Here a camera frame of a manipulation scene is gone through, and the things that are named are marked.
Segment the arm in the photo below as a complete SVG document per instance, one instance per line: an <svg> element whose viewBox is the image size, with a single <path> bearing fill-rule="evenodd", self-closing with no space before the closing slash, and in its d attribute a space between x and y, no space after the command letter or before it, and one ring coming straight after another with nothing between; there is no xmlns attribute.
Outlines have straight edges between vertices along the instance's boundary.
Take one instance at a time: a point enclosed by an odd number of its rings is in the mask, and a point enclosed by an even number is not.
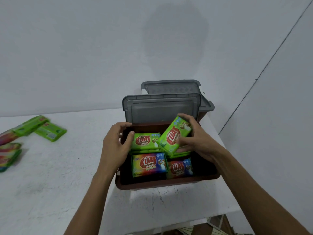
<svg viewBox="0 0 313 235"><path fill-rule="evenodd" d="M193 137L180 138L185 145L177 152L194 150L213 162L233 193L256 235L310 233L274 200L223 146L211 138L192 116L179 114L190 122Z"/></svg>
<svg viewBox="0 0 313 235"><path fill-rule="evenodd" d="M134 139L134 132L132 131L128 134L123 145L119 142L119 133L126 126L131 126L131 123L116 123L104 138L98 169L64 235L97 235L99 233L110 183L117 169L125 161Z"/></svg>

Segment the table surface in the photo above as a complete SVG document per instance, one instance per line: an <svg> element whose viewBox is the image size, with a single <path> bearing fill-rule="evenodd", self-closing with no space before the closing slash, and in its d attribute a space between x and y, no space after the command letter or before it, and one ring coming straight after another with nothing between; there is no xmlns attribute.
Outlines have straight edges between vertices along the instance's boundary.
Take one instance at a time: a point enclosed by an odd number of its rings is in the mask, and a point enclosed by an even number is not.
<svg viewBox="0 0 313 235"><path fill-rule="evenodd" d="M22 137L23 153L0 174L0 234L62 234L95 173L102 140L122 109L45 115L68 132L56 142ZM0 132L32 116L0 118ZM201 125L223 145L208 116ZM99 234L128 234L240 210L222 177L194 184L121 191L113 179Z"/></svg>

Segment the gray plastic lid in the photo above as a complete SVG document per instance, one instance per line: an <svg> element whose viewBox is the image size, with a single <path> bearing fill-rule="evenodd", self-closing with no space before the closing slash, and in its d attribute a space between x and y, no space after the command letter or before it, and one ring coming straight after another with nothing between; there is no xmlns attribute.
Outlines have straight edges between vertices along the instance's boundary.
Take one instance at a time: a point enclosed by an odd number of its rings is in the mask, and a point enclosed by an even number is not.
<svg viewBox="0 0 313 235"><path fill-rule="evenodd" d="M201 95L201 106L199 112L209 112L214 110L212 101L205 98L204 91L200 90L201 84L197 80L164 80L146 81L141 83L141 89L145 89L148 94L180 94L198 93Z"/></svg>
<svg viewBox="0 0 313 235"><path fill-rule="evenodd" d="M201 95L158 94L128 95L124 97L125 119L131 123L157 123L173 121L178 113L198 118Z"/></svg>

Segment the forearm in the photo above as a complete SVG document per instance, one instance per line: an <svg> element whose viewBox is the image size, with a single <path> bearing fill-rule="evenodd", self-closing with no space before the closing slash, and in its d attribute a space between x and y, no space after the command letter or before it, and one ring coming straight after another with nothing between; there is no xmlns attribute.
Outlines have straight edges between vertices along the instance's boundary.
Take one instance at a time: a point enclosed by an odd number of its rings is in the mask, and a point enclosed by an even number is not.
<svg viewBox="0 0 313 235"><path fill-rule="evenodd" d="M309 234L225 149L212 156L249 224L260 234Z"/></svg>
<svg viewBox="0 0 313 235"><path fill-rule="evenodd" d="M114 174L96 172L64 235L99 233L105 200Z"/></svg>

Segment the left hand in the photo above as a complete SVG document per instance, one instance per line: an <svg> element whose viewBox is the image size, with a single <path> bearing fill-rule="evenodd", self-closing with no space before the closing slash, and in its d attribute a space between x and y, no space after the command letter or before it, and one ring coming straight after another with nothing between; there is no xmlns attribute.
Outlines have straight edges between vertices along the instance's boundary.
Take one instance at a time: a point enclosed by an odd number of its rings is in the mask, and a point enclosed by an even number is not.
<svg viewBox="0 0 313 235"><path fill-rule="evenodd" d="M126 127L131 126L129 122L119 122L112 125L108 131L106 137L103 139L103 147L100 158L100 163L98 166L99 172L109 172L112 175L115 174L117 169L125 161L129 150L131 149L131 143L134 139L134 131L131 131L124 144L121 144L119 138L123 130Z"/></svg>

